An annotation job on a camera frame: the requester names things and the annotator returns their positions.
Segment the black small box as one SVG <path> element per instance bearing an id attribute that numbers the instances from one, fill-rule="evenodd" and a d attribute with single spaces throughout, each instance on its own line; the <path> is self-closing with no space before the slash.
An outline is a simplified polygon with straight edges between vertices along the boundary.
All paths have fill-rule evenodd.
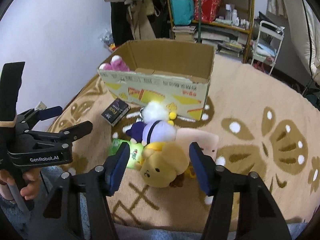
<path id="1" fill-rule="evenodd" d="M 103 111 L 101 116 L 112 126 L 116 126 L 118 122 L 128 113 L 131 107 L 119 98 L 115 99 L 107 109 Z"/>

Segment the wooden bookshelf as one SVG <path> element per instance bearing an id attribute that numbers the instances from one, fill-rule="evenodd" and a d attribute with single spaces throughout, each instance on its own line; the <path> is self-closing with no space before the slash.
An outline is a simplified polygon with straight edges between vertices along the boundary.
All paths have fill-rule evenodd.
<path id="1" fill-rule="evenodd" d="M 167 0 L 176 40 L 210 44 L 246 63 L 253 37 L 254 0 Z"/>

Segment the pink cake roll plush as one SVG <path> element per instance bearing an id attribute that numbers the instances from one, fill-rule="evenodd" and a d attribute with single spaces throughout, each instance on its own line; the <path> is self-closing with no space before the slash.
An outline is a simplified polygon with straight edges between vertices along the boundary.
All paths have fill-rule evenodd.
<path id="1" fill-rule="evenodd" d="M 215 160 L 219 136 L 195 128 L 179 128 L 176 133 L 175 142 L 183 148 L 188 158 L 190 158 L 189 146 L 192 142 L 196 142 L 204 155 L 208 155 Z"/>

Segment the teal bag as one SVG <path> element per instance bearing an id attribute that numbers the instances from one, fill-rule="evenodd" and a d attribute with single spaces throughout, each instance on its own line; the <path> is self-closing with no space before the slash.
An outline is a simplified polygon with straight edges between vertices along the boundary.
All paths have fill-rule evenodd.
<path id="1" fill-rule="evenodd" d="M 194 0 L 170 0 L 174 25 L 189 25 L 194 19 Z"/>

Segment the beige patterned fluffy rug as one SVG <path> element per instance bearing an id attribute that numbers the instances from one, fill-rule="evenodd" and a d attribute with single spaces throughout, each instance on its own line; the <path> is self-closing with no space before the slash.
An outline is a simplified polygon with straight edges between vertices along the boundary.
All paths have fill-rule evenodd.
<path id="1" fill-rule="evenodd" d="M 73 162 L 63 169 L 85 173 L 105 161 L 113 138 L 137 121 L 139 107 L 115 126 L 102 112 L 114 100 L 95 76 L 50 131 L 89 120 L 90 135 L 75 142 Z M 288 223 L 308 222 L 319 207 L 319 110 L 282 82 L 245 64 L 216 56 L 212 83 L 201 120 L 177 118 L 179 128 L 196 128 L 219 136 L 217 163 L 231 172 L 257 172 Z M 201 232 L 212 199 L 188 168 L 176 184 L 156 189 L 136 170 L 126 170 L 120 189 L 108 198 L 114 221 L 124 226 Z"/>

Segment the purple white plush doll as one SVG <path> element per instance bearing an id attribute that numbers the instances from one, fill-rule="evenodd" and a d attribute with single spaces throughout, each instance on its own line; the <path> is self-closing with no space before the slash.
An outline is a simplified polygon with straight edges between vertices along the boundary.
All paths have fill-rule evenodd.
<path id="1" fill-rule="evenodd" d="M 176 138 L 177 129 L 166 121 L 158 120 L 145 124 L 142 121 L 135 122 L 125 134 L 133 143 L 141 143 L 146 146 L 153 142 L 170 142 Z"/>

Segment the cream folded mattress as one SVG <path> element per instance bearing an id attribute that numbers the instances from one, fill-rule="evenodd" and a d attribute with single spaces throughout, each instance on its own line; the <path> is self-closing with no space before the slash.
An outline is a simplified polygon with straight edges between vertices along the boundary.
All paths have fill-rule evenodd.
<path id="1" fill-rule="evenodd" d="M 319 20 L 306 0 L 268 0 L 268 12 L 287 18 L 291 41 L 307 72 L 319 83 Z"/>

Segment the pink plush bear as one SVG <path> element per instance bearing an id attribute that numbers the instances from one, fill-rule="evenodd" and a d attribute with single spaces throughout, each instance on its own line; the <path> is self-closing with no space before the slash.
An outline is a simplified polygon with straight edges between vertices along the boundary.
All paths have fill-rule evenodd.
<path id="1" fill-rule="evenodd" d="M 121 56 L 114 55 L 110 63 L 103 63 L 99 67 L 100 70 L 112 70 L 112 71 L 121 71 L 121 72 L 130 72 L 130 68 L 124 62 Z"/>

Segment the open cardboard box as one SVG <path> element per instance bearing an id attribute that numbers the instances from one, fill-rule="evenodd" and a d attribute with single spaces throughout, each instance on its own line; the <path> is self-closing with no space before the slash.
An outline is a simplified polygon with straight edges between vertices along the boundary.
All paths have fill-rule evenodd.
<path id="1" fill-rule="evenodd" d="M 201 119 L 214 66 L 212 46 L 169 39 L 128 41 L 103 63 L 114 55 L 131 71 L 97 71 L 116 97 L 141 106 L 157 101 L 177 115 Z"/>

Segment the red gift bag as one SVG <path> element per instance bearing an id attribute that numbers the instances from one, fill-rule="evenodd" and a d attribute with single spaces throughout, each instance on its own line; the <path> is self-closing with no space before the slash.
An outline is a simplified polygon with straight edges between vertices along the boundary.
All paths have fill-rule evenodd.
<path id="1" fill-rule="evenodd" d="M 198 0 L 194 1 L 194 20 L 198 21 Z M 223 0 L 201 0 L 201 22 L 212 23 L 217 17 Z"/>

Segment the green pole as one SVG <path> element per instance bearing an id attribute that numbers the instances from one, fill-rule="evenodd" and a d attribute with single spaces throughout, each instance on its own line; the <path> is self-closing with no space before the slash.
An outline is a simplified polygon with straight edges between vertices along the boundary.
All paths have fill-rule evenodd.
<path id="1" fill-rule="evenodd" d="M 201 0 L 198 0 L 198 36 L 197 43 L 202 43 L 201 40 Z"/>

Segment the beige hanging coat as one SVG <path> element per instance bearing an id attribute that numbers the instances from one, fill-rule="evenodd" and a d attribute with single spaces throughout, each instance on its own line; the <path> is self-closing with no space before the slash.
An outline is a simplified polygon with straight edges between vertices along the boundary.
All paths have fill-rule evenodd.
<path id="1" fill-rule="evenodd" d="M 152 0 L 133 1 L 127 7 L 127 21 L 134 40 L 154 40 L 156 38 L 148 16 L 155 15 Z"/>

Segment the white wall socket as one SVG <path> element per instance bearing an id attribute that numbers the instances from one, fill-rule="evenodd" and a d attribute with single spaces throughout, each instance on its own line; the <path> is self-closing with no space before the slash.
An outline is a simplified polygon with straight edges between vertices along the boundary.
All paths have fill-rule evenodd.
<path id="1" fill-rule="evenodd" d="M 35 110 L 45 110 L 47 108 L 47 106 L 42 102 L 40 101 L 36 107 L 35 107 Z"/>

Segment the white utility cart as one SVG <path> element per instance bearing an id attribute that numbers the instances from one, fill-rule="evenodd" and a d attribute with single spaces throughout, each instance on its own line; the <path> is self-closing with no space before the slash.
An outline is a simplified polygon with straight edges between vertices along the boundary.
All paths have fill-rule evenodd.
<path id="1" fill-rule="evenodd" d="M 260 21 L 258 36 L 251 42 L 251 65 L 255 69 L 271 75 L 284 40 L 284 29 L 271 22 Z"/>

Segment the yellow brown plush bear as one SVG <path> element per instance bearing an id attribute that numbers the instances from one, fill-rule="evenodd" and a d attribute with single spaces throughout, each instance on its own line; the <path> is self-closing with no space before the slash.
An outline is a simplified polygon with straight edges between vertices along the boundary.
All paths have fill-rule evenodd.
<path id="1" fill-rule="evenodd" d="M 174 141 L 147 144 L 135 163 L 144 183 L 157 188 L 168 187 L 188 166 L 185 150 Z"/>

